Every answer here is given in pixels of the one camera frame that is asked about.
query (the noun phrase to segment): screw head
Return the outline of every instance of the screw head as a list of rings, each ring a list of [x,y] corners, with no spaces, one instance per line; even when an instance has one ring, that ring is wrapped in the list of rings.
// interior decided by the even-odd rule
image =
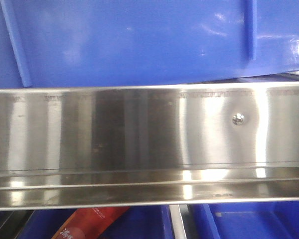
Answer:
[[[235,124],[235,125],[241,125],[242,123],[243,123],[243,121],[244,121],[244,115],[243,114],[241,114],[241,113],[237,113],[237,114],[235,114],[234,116],[233,116],[233,123]]]

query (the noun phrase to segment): red package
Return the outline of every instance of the red package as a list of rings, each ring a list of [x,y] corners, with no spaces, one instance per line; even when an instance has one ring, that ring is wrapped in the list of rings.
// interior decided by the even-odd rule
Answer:
[[[129,207],[77,209],[52,239],[96,239]]]

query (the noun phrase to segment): shiny metal surface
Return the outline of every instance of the shiny metal surface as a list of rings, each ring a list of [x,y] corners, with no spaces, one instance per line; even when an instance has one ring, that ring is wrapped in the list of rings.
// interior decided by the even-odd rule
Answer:
[[[0,210],[298,199],[299,82],[0,90]]]
[[[241,113],[238,113],[238,114],[234,115],[234,117],[233,117],[233,123],[235,125],[240,125],[240,124],[242,124],[244,122],[244,118],[245,118],[244,115],[242,115]]]

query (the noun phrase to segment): stainless steel shelf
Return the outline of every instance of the stainless steel shelf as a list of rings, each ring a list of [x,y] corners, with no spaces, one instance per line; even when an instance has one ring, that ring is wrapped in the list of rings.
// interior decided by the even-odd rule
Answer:
[[[299,200],[299,82],[0,90],[0,210],[271,200]]]

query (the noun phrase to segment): blue storage box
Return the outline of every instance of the blue storage box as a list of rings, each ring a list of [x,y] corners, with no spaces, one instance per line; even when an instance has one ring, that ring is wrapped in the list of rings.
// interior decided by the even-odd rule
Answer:
[[[193,205],[201,239],[299,239],[299,201]]]
[[[74,209],[38,210],[18,239],[49,239]],[[131,207],[99,237],[101,239],[173,239],[168,206]]]
[[[299,0],[0,0],[0,88],[299,70]]]

